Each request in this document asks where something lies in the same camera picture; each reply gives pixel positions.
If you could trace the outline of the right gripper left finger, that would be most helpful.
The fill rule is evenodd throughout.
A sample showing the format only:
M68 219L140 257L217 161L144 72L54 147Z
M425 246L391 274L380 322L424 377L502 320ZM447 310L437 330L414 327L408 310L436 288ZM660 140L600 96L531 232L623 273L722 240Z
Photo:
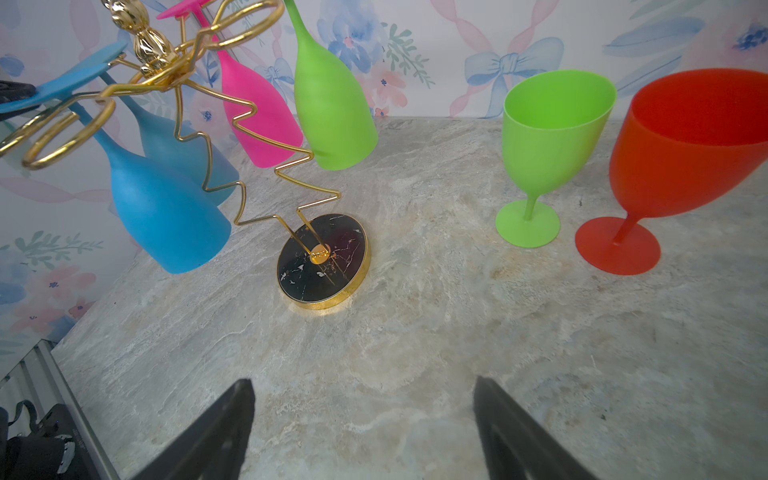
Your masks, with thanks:
M239 478L255 415L252 381L235 381L137 479Z

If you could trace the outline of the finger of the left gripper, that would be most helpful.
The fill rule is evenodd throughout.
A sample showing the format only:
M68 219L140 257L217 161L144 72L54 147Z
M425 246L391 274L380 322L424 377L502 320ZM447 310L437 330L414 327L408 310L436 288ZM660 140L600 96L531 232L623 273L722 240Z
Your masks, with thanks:
M2 105L12 103L15 101L29 99L37 93L36 87L32 84L7 81L7 80L0 81L0 89L1 89L0 94L1 94ZM34 106L27 107L27 108L20 108L20 107L13 108L7 113L2 113L0 116L0 119L1 120L10 119L33 109L34 109Z

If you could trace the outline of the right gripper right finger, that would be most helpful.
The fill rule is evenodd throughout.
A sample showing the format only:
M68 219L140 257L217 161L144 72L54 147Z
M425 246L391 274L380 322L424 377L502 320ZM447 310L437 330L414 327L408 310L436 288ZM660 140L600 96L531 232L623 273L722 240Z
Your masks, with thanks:
M491 479L596 479L493 379L476 378L473 411Z

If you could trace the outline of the teal blue wine glass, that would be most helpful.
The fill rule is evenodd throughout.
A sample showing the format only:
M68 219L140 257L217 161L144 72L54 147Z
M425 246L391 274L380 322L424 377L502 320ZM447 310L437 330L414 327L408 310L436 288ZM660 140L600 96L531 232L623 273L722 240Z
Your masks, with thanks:
M202 137L180 142L174 136L175 120L160 117L142 108L130 96L119 97L134 115L140 132L144 156L163 163L187 176L200 187L208 167L208 148ZM212 146L213 171L209 187L239 180L239 172L215 146ZM215 205L227 200L234 188L230 187L207 194Z

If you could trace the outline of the bright blue wine glass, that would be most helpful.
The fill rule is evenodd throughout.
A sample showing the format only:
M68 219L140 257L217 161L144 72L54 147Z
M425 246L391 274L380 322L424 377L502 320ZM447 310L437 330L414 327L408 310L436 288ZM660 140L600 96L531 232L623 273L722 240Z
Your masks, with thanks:
M14 117L57 95L72 93L107 71L125 43L116 42L89 56L73 73L36 89L28 98L1 103L1 117ZM117 214L134 240L171 274L192 271L213 259L225 246L231 224L202 187L152 158L120 147L98 129L93 138L107 154L112 198Z

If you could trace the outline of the green wine glass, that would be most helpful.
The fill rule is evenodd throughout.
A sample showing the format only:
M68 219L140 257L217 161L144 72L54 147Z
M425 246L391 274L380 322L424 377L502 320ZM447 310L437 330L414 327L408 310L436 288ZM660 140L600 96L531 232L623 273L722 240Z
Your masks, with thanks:
M285 7L298 44L294 97L300 126L321 168L348 169L378 143L363 89L342 61L314 40L295 2L287 0Z
M539 248L558 236L558 214L539 198L585 166L616 101L610 79L581 70L541 73L509 91L503 103L502 158L525 198L496 215L497 232L505 241Z

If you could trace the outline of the red wine glass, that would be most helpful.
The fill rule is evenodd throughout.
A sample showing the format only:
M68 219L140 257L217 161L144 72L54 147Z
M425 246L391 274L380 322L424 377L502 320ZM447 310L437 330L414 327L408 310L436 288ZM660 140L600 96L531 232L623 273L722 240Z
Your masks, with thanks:
M626 216L584 223L577 250L602 271L645 273L661 247L641 220L704 206L766 159L766 74L712 68L653 81L634 95L610 159L610 185Z

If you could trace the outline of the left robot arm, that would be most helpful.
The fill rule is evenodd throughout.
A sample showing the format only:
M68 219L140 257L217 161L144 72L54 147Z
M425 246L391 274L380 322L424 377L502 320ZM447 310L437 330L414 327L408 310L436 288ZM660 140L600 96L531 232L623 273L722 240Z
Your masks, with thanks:
M41 436L37 410L31 401L18 402L11 421L7 412L1 410L1 419L7 422L3 432L21 419L23 410L28 414L30 434L5 441L5 453L1 455L1 478L66 479L75 453L73 443L56 436Z

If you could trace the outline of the pink wine glass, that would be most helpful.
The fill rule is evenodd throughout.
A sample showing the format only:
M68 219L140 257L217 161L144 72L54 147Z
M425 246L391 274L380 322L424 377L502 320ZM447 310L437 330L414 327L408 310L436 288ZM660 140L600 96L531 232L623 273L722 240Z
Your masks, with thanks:
M293 155L293 151L269 144L273 140L292 147L303 142L303 133L277 89L257 72L237 62L225 52L217 53L221 66L222 93L250 101L256 113L240 121L235 117L249 111L247 105L225 100L229 124L252 163L262 169L275 167Z

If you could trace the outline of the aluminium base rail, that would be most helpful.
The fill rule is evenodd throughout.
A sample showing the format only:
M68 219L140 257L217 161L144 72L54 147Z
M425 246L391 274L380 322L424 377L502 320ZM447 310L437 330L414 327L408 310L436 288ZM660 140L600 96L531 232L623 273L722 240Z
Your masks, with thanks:
M118 474L56 364L52 349L52 342L38 342L1 379L1 410L7 412L11 421L16 404L31 401L37 410L40 435L73 443L75 453L66 479L116 479ZM3 432L6 424L1 419L1 455L5 453L7 439L30 434L26 410L22 411L20 420Z

